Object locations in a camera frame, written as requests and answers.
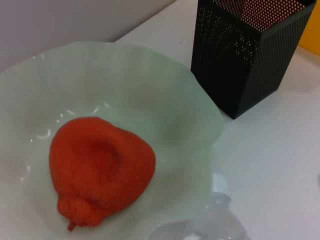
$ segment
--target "plastic bottle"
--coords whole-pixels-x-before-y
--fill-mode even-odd
[[[213,188],[205,208],[192,219],[158,229],[150,240],[250,240],[247,231],[229,209],[227,183],[213,175]]]

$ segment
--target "pale green bowl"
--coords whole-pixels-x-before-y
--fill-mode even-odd
[[[4,240],[144,240],[189,217],[211,190],[222,116],[182,64],[138,46],[77,42],[0,75],[0,232]],[[57,129],[99,116],[147,141],[156,171],[144,194],[96,228],[67,232],[48,154]]]

